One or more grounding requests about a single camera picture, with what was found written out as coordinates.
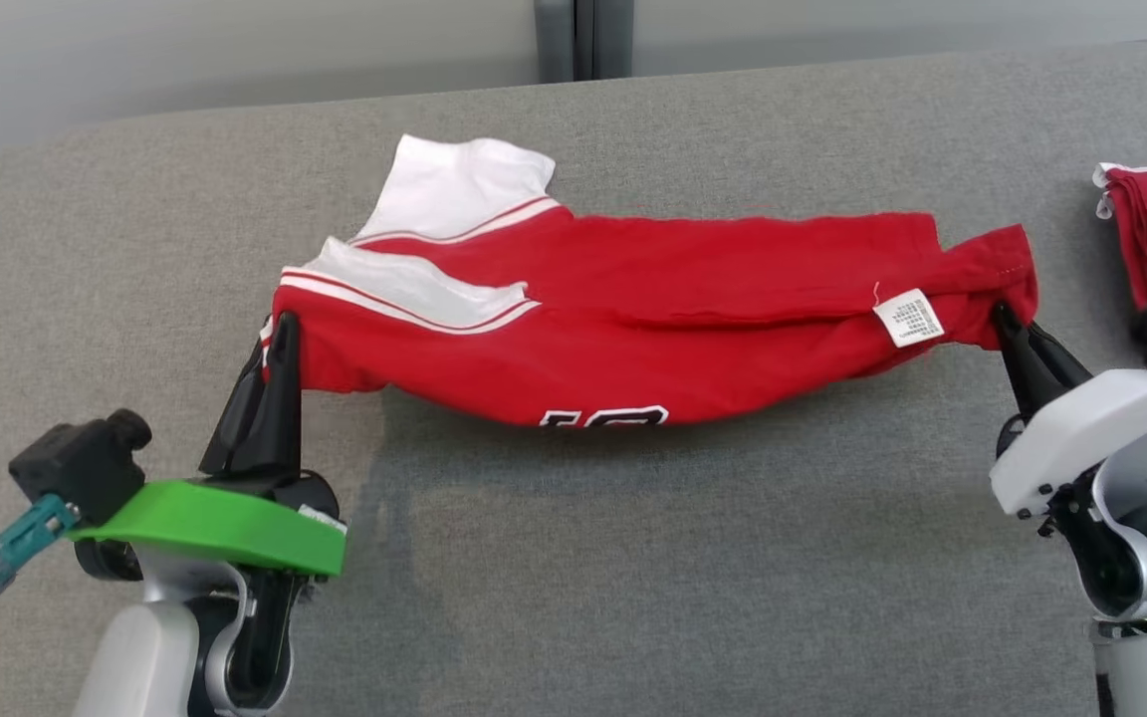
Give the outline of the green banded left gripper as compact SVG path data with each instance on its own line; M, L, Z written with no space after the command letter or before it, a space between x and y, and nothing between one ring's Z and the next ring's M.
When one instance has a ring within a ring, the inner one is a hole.
M342 572L340 499L322 475L301 469L301 321L286 312L272 328L237 372L200 471L286 473L142 481L110 517L84 522L70 540L309 577Z

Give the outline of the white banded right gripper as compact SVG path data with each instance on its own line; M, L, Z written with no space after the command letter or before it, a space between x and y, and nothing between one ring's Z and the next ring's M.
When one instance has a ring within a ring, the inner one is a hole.
M1147 434L1147 371L1093 377L1055 336L1021 321L1006 303L994 304L993 327L1017 413L1032 419L997 459L991 486L1007 516L1037 516L1048 502L1041 486L1066 484ZM1055 389L1069 392L1054 399Z

